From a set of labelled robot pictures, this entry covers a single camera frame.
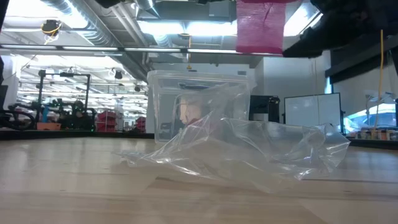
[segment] workbench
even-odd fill
[[[128,167],[152,139],[0,141],[0,223],[398,223],[398,151],[350,147],[338,170],[276,194]]]

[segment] clear plastic bin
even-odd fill
[[[247,77],[241,75],[156,70],[149,72],[147,79],[154,94],[156,142],[171,140],[186,125],[208,114],[211,108],[205,100],[212,87],[244,84],[249,92]],[[186,102],[192,95],[197,96],[197,102]],[[248,120],[249,100],[236,99],[225,113],[229,118]]]

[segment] table surface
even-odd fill
[[[398,223],[398,151],[350,147],[326,179],[277,194],[130,168],[153,140],[0,142],[0,223]]]

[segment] clear plastic bag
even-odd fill
[[[121,155],[130,166],[168,166],[207,179],[250,183],[265,192],[290,187],[304,177],[328,175],[343,160],[349,141],[331,126],[306,128],[228,118],[230,106],[246,110],[248,94],[247,85],[222,85],[186,95],[187,107],[200,103],[209,108],[208,114],[189,121],[159,150]]]

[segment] whiteboard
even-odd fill
[[[285,98],[286,124],[315,126],[319,124],[341,125],[340,94],[299,96]]]

